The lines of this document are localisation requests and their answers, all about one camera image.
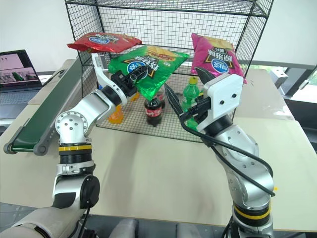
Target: green conveyor belt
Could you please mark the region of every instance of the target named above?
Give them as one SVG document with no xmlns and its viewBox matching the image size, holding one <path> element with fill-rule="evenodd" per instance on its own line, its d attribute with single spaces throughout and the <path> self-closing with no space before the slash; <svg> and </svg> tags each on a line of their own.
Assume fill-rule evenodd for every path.
<svg viewBox="0 0 317 238">
<path fill-rule="evenodd" d="M 80 75 L 81 67 L 77 59 L 27 124 L 22 127 L 17 137 L 13 139 L 10 148 L 12 152 L 33 152 L 33 148 L 40 141 L 47 128 L 51 126 L 62 105 L 69 97 L 69 92 L 80 80 Z"/>
</svg>

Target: yellow ring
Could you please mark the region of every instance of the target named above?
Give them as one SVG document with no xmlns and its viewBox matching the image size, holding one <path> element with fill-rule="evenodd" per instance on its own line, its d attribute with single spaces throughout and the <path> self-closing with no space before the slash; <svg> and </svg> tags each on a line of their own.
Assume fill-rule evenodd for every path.
<svg viewBox="0 0 317 238">
<path fill-rule="evenodd" d="M 234 210 L 236 210 L 237 213 L 239 213 L 241 216 L 245 217 L 245 218 L 248 218 L 248 219 L 251 219 L 251 220 L 260 220 L 260 219 L 263 219 L 265 217 L 267 217 L 271 211 L 271 204 L 269 205 L 268 207 L 268 211 L 265 212 L 263 215 L 260 215 L 260 216 L 250 216 L 250 215 L 247 215 L 247 214 L 244 214 L 243 212 L 241 212 L 236 206 L 233 206 Z"/>
<path fill-rule="evenodd" d="M 87 150 L 91 149 L 91 145 L 75 145 L 75 146 L 60 146 L 59 151 L 70 151 L 70 150 Z"/>
</svg>

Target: mesh basket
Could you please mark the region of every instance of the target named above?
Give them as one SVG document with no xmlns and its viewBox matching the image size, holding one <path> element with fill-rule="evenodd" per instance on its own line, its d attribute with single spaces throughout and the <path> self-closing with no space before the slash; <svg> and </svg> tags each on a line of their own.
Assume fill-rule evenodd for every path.
<svg viewBox="0 0 317 238">
<path fill-rule="evenodd" d="M 194 56 L 191 33 L 231 42 L 246 76 L 273 0 L 66 0 L 65 3 L 75 40 L 89 32 L 124 33 L 141 39 L 146 45 L 189 54 L 190 58 L 168 80 L 169 86 L 182 98 L 188 75 L 191 75 L 190 66 Z M 91 55 L 87 52 L 78 52 L 78 55 L 83 67 L 82 92 L 86 96 L 96 88 L 97 79 Z M 118 54 L 105 53 L 107 62 L 116 56 Z M 143 99 L 140 98 L 135 104 L 129 103 L 123 107 L 125 119 L 122 124 L 113 125 L 105 121 L 99 126 L 198 141 L 188 136 L 187 132 L 171 131 L 174 123 L 178 127 L 180 125 L 168 106 L 159 128 L 147 128 L 146 123 L 139 125 L 139 121 L 145 122 L 145 114 L 135 118 L 132 109 L 144 111 L 141 101 Z"/>
</svg>

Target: snack bag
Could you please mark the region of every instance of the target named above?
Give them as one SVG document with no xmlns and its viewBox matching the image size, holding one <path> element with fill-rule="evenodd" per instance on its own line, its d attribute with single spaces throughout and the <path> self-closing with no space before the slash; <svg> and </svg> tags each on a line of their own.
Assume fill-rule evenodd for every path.
<svg viewBox="0 0 317 238">
<path fill-rule="evenodd" d="M 215 77 L 223 73 L 244 77 L 230 42 L 195 33 L 192 33 L 192 39 L 195 51 L 191 70 L 193 74 L 197 74 L 195 67 L 203 67 Z"/>
<path fill-rule="evenodd" d="M 67 46 L 78 51 L 88 50 L 89 53 L 119 53 L 141 43 L 141 40 L 132 36 L 104 32 L 91 32 L 83 35 L 74 43 L 67 44 Z"/>
<path fill-rule="evenodd" d="M 149 101 L 171 74 L 189 57 L 188 54 L 169 51 L 157 46 L 143 46 L 110 61 L 110 73 L 118 70 L 124 75 L 139 66 L 148 65 L 148 75 L 135 83 L 138 91 Z"/>
</svg>

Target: laptop keyboard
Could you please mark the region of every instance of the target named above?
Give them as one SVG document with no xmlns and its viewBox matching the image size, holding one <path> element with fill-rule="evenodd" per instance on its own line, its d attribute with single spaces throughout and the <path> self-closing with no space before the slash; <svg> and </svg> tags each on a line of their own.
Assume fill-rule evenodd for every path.
<svg viewBox="0 0 317 238">
<path fill-rule="evenodd" d="M 28 103 L 37 93 L 38 91 L 1 93 L 0 105 Z"/>
</svg>

